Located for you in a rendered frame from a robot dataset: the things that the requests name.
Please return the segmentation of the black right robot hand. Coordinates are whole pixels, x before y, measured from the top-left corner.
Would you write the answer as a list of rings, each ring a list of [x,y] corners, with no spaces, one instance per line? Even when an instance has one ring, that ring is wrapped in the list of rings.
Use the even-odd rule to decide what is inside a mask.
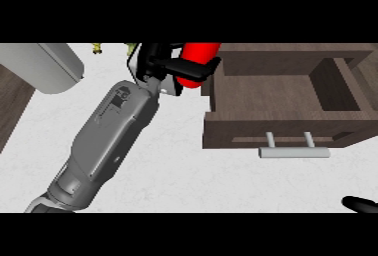
[[[378,213],[378,203],[360,197],[345,196],[342,205],[357,213]]]

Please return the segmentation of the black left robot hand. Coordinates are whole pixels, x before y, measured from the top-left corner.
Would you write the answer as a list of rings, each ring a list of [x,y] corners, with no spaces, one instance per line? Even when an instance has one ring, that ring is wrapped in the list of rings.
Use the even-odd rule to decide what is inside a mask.
[[[214,74],[221,58],[215,57],[207,64],[180,58],[186,43],[143,43],[137,54],[136,77],[146,82],[149,77],[164,80],[167,75],[204,82]]]

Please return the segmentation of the red can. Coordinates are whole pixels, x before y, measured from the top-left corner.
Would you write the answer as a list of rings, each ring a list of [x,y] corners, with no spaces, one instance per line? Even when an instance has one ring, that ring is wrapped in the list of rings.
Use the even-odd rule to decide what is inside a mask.
[[[180,58],[193,61],[199,64],[207,64],[215,57],[220,48],[220,43],[186,43]],[[177,78],[177,82],[186,88],[198,88],[202,83],[190,81],[182,77]]]

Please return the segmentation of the brown wooden drawer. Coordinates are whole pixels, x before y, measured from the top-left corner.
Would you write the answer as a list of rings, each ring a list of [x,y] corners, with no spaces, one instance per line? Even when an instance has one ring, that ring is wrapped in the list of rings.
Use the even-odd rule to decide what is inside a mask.
[[[345,148],[378,136],[378,111],[207,112],[202,148],[264,147],[267,132],[277,147],[303,147],[310,132],[319,147]]]
[[[211,111],[220,113],[360,112],[372,107],[345,61],[319,60],[307,71],[232,74],[221,65],[210,90]]]

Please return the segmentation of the brown wooden drawer front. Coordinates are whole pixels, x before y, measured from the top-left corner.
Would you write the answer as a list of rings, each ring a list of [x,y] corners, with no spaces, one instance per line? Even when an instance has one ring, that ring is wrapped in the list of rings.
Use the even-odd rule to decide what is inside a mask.
[[[310,132],[319,147],[345,148],[378,136],[378,111],[207,112],[202,148],[264,147],[267,132],[277,147],[303,147]]]

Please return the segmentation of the pale grey rounded appliance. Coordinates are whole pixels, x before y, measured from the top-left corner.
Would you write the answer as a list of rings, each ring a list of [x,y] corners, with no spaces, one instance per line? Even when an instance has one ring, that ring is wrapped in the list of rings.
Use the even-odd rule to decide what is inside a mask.
[[[44,94],[69,90],[84,75],[66,43],[0,43],[0,64]]]

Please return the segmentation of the brown wooden panel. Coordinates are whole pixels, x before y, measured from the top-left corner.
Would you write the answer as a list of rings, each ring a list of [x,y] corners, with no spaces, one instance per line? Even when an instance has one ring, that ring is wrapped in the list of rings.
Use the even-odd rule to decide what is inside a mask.
[[[24,114],[34,87],[0,65],[0,152]]]

